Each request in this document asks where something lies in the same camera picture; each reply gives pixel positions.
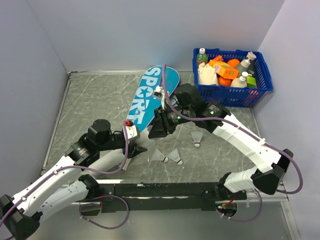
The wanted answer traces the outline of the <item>white shuttlecock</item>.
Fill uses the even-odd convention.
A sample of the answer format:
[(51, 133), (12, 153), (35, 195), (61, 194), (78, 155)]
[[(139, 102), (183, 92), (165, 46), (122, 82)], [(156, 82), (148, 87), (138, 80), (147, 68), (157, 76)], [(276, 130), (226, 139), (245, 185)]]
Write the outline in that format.
[(199, 148), (200, 147), (200, 143), (201, 143), (201, 140), (202, 140), (202, 137), (203, 137), (203, 132), (201, 131), (194, 131), (191, 133), (191, 136), (192, 136), (192, 139), (193, 139), (193, 142), (194, 142), (194, 146), (196, 148)]
[(172, 152), (170, 152), (167, 157), (171, 160), (173, 160), (175, 163), (177, 163), (179, 166), (183, 164), (183, 161), (180, 157), (178, 149), (174, 149)]
[(151, 161), (160, 161), (160, 162), (168, 162), (169, 159), (167, 156), (165, 156), (160, 150), (156, 149), (153, 153), (153, 155), (150, 158)]

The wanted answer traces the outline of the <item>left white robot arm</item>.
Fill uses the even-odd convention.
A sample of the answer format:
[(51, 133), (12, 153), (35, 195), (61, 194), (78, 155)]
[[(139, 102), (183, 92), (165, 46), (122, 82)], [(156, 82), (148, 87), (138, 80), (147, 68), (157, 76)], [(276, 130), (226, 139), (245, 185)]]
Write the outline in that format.
[(120, 172), (128, 160), (147, 151), (148, 134), (129, 120), (115, 132), (108, 120), (95, 120), (44, 175), (14, 196), (0, 198), (0, 224), (13, 239), (26, 240), (55, 212), (80, 200), (95, 200), (96, 177)]

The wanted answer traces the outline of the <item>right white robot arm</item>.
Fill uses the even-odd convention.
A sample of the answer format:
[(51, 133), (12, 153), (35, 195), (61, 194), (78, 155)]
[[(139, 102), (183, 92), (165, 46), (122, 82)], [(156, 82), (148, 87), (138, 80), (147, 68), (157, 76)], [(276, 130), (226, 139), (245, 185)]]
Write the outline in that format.
[(193, 122), (233, 145), (255, 165), (241, 172), (228, 172), (222, 177), (218, 193), (223, 199), (230, 199), (235, 193), (248, 189), (257, 189), (268, 195), (278, 191), (288, 170), (289, 158), (293, 156), (290, 150), (279, 153), (272, 149), (221, 103), (206, 103), (198, 89), (189, 83), (180, 85), (174, 96), (176, 107), (160, 106), (154, 110), (154, 122), (148, 134), (150, 139), (165, 138), (175, 131), (177, 125)]

